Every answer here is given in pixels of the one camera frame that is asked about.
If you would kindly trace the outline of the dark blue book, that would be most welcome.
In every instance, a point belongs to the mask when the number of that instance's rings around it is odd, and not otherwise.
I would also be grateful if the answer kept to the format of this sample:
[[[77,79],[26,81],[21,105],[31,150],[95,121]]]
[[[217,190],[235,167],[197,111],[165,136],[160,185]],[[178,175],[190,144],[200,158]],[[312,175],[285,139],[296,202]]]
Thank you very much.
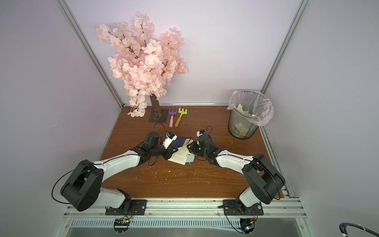
[[[174,162],[180,165],[185,165],[186,164],[186,159],[188,155],[193,155],[189,154],[187,150],[187,145],[191,143],[193,140],[191,137],[177,137],[175,140],[173,146],[178,148],[179,151],[177,151],[168,161]]]

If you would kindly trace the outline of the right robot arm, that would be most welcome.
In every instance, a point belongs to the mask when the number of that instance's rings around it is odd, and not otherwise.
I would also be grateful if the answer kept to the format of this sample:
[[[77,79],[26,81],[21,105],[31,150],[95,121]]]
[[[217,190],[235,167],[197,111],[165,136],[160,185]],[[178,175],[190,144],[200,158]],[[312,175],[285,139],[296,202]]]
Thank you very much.
[[[189,143],[187,148],[190,153],[206,158],[211,165],[243,174],[249,187],[236,201],[244,207],[259,202],[270,204],[285,186],[283,175],[263,154],[243,156],[218,148],[203,130],[198,132],[197,141]]]

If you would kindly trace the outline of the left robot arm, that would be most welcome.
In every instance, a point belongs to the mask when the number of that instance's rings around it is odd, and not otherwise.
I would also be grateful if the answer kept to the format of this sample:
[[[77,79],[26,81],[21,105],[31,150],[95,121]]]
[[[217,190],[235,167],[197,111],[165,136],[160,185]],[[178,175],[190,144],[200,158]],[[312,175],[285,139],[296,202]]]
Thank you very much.
[[[159,133],[152,131],[147,134],[145,141],[121,155],[99,162],[83,160],[66,173],[68,179],[63,184],[60,195],[66,199],[66,204],[72,205],[77,211],[105,207],[107,215],[127,215],[132,208],[131,196],[120,189],[103,188],[103,182],[148,162],[152,157],[170,159],[178,151],[173,145],[175,140],[177,135],[172,132],[162,139]]]

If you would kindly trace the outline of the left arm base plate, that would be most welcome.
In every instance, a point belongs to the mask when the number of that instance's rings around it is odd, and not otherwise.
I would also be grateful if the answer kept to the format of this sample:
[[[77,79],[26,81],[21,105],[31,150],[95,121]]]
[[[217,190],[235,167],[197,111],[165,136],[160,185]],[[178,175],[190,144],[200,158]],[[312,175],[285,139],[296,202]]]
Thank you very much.
[[[144,215],[147,207],[146,199],[126,199],[119,208],[106,207],[105,215]]]

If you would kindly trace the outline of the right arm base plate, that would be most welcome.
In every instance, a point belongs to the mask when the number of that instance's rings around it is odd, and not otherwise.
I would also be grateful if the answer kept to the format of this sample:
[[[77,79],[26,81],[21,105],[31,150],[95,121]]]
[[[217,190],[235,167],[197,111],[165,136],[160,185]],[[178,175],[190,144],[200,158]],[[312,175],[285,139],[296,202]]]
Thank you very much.
[[[263,216],[264,211],[261,202],[251,207],[246,207],[241,201],[236,199],[224,199],[223,204],[218,208],[222,208],[224,214],[233,216]]]

